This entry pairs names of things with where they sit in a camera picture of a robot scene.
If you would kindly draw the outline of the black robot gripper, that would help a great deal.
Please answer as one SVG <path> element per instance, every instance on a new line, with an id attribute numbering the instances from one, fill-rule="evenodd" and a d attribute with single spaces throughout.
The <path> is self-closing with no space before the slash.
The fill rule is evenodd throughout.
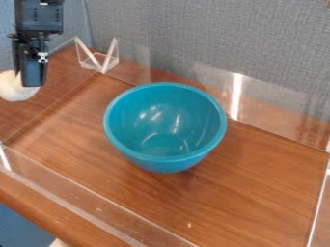
<path id="1" fill-rule="evenodd" d="M 64 0 L 15 0 L 16 31 L 12 39 L 14 65 L 24 87 L 47 81 L 51 35 L 63 34 Z"/>

